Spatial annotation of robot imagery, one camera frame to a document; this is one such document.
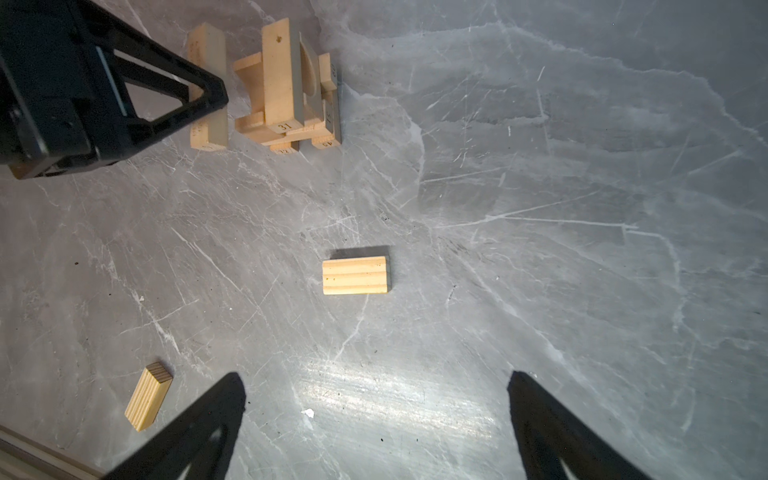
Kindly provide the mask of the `wood arch block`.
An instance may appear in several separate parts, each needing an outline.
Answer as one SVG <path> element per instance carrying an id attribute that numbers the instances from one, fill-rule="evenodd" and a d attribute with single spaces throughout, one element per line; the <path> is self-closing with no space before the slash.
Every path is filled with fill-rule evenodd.
<path id="1" fill-rule="evenodd" d="M 258 52 L 235 61 L 233 70 L 245 86 L 251 112 L 263 112 L 265 102 L 262 53 Z"/>
<path id="2" fill-rule="evenodd" d="M 306 102 L 310 98 L 321 95 L 321 86 L 319 78 L 319 60 L 318 56 L 309 43 L 309 41 L 299 33 L 300 54 L 301 54 L 301 73 L 302 73 L 302 91 Z"/>

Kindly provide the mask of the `ribbed wood block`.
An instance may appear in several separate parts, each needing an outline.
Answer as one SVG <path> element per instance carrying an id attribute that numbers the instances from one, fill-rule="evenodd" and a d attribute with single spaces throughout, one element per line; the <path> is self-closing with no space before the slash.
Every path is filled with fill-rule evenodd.
<path id="1" fill-rule="evenodd" d="M 385 256 L 327 260 L 322 263 L 325 295 L 385 294 L 389 291 Z"/>

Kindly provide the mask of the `wood block angled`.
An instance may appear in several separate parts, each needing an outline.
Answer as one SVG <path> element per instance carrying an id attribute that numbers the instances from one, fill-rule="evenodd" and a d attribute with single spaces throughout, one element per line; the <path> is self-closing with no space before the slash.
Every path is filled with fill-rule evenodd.
<path id="1" fill-rule="evenodd" d="M 329 53 L 318 56 L 319 78 L 323 92 L 334 91 L 338 88 L 337 69 L 331 60 Z"/>

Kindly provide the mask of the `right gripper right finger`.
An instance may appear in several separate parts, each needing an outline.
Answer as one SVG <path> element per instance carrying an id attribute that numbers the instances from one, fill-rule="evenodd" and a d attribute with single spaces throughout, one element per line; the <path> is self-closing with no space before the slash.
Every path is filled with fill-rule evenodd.
<path id="1" fill-rule="evenodd" d="M 510 417 L 528 479 L 646 479 L 534 378 L 512 373 Z"/>

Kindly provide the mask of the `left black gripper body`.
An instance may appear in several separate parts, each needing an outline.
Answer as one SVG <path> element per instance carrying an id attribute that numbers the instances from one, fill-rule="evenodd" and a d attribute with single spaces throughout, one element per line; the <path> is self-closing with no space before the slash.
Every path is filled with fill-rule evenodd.
<path id="1" fill-rule="evenodd" d="M 1 163 L 17 179 L 114 163 L 107 70 L 114 25 L 94 1 L 1 4 Z"/>

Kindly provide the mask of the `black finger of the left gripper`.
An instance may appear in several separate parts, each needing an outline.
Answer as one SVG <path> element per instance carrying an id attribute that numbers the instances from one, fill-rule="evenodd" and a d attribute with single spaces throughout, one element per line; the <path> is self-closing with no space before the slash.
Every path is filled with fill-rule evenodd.
<path id="1" fill-rule="evenodd" d="M 84 123 L 101 162 L 125 160 L 228 103 L 223 79 L 174 54 L 92 1 L 74 3 L 74 24 L 96 99 Z M 127 87 L 180 102 L 154 119 L 140 117 Z"/>

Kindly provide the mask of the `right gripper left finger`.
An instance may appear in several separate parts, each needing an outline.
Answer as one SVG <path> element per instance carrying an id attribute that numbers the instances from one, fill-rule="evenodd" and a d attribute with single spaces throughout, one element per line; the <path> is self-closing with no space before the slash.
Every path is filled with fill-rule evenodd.
<path id="1" fill-rule="evenodd" d="M 245 411 L 236 372 L 226 374 L 107 479 L 224 479 Z"/>

